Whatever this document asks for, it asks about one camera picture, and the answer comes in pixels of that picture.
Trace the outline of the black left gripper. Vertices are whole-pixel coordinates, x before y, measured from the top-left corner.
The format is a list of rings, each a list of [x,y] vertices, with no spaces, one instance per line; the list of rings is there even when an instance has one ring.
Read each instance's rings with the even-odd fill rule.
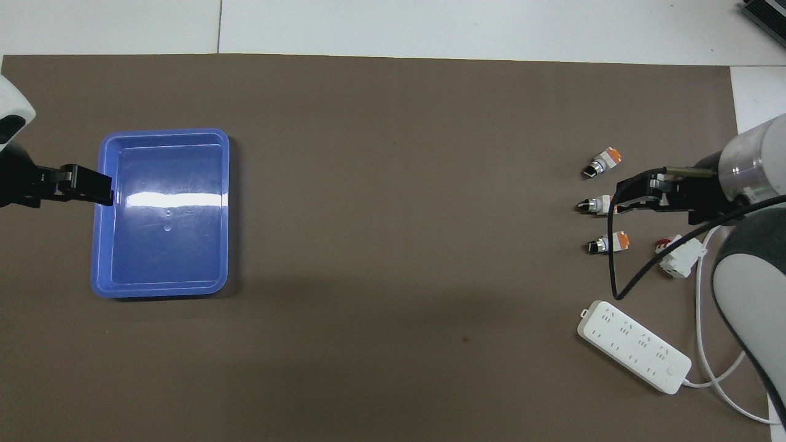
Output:
[[[39,167],[20,144],[8,143],[1,153],[1,207],[16,204],[39,209],[41,199],[112,206],[112,178],[75,163]]]

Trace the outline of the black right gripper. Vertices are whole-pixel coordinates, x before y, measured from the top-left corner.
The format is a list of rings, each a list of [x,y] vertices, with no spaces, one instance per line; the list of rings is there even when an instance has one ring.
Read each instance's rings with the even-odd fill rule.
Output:
[[[688,213],[688,224],[699,225],[747,206],[744,196],[727,198],[718,176],[683,178],[671,192],[671,181],[661,173],[641,173],[617,184],[617,214],[647,210]]]

